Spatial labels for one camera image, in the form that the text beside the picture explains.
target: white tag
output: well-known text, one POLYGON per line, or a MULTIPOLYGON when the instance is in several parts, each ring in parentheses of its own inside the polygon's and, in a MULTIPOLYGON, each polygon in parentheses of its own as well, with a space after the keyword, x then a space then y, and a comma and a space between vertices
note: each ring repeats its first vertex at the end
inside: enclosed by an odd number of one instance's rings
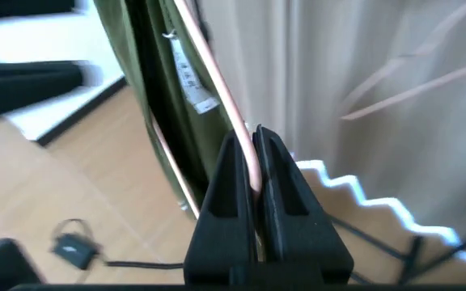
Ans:
POLYGON ((177 37, 172 37, 170 39, 170 44, 174 52, 174 60, 176 61, 177 76, 183 87, 186 100, 192 104, 193 108, 195 108, 199 114, 208 112, 217 107, 219 102, 202 86, 188 58, 184 54, 179 39, 177 37))

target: green garment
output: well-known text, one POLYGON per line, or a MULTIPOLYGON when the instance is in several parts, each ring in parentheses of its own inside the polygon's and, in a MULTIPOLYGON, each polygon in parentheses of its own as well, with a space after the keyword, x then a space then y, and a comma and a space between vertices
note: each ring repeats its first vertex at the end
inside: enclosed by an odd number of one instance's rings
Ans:
POLYGON ((125 78, 141 104, 147 132, 168 180, 180 202, 186 202, 155 134, 150 114, 158 121, 200 207, 214 173, 222 139, 231 124, 222 105, 199 115, 184 98, 170 40, 163 37, 163 33, 172 29, 176 29, 184 53, 202 85, 212 95, 217 96, 217 92, 175 3, 172 0, 95 0, 95 4, 125 78))

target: wooden floor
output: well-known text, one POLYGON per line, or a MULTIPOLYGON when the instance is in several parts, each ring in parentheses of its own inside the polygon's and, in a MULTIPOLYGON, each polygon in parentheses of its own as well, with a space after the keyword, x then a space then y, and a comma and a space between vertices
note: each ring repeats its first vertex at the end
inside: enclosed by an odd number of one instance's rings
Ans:
MULTIPOLYGON (((313 172, 304 175, 327 212, 407 252, 414 234, 404 231, 390 209, 362 209, 345 189, 321 186, 313 172)), ((129 88, 46 149, 0 120, 0 238, 18 239, 48 282, 74 283, 86 274, 49 250, 53 228, 75 217, 89 221, 110 259, 184 260, 195 221, 178 207, 129 88)), ((396 282, 401 261, 337 230, 355 271, 377 283, 396 282)), ((446 249, 440 238, 430 238, 421 262, 446 249)), ((181 270, 108 268, 96 261, 85 282, 180 284, 183 277, 181 270)), ((466 284, 466 262, 452 259, 416 282, 466 284)))

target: zigzag white strip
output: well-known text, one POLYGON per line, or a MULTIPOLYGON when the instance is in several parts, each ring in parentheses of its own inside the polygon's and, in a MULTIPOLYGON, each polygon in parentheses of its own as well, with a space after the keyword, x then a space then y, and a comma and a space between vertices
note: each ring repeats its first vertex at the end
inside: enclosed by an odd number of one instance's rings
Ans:
MULTIPOLYGON (((327 169, 320 160, 311 161, 298 161, 296 162, 299 169, 315 170, 320 178, 321 183, 325 187, 334 188, 342 184, 349 185, 352 190, 352 194, 355 197, 358 205, 363 207, 369 207, 374 205, 387 205, 395 212, 400 219, 402 226, 418 234, 438 234, 443 238, 443 241, 453 247, 457 247, 461 244, 458 234, 449 227, 445 226, 420 226, 414 221, 414 217, 410 211, 396 198, 379 198, 368 200, 366 194, 362 190, 361 184, 354 175, 346 175, 335 179, 330 179, 328 176, 327 169)), ((456 256, 460 259, 466 260, 466 251, 459 251, 456 256)))

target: curtain fold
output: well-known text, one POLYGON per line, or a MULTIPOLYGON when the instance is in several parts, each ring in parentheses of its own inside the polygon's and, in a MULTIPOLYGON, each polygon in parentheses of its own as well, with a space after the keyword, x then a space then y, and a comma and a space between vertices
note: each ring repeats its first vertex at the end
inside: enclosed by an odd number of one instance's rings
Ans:
POLYGON ((163 153, 152 117, 158 123, 184 178, 200 205, 214 172, 222 139, 231 125, 221 106, 198 114, 184 98, 170 40, 175 29, 201 83, 216 95, 210 76, 194 49, 175 4, 170 0, 95 1, 104 29, 145 116, 156 155, 180 199, 187 201, 163 153))
MULTIPOLYGON (((396 197, 419 224, 449 226, 461 238, 466 77, 357 120, 340 120, 340 105, 465 4, 201 0, 214 54, 246 122, 276 131, 297 160, 324 160, 331 177, 356 175, 368 198, 396 197)), ((350 111, 465 66, 466 16, 431 54, 410 57, 350 111)))

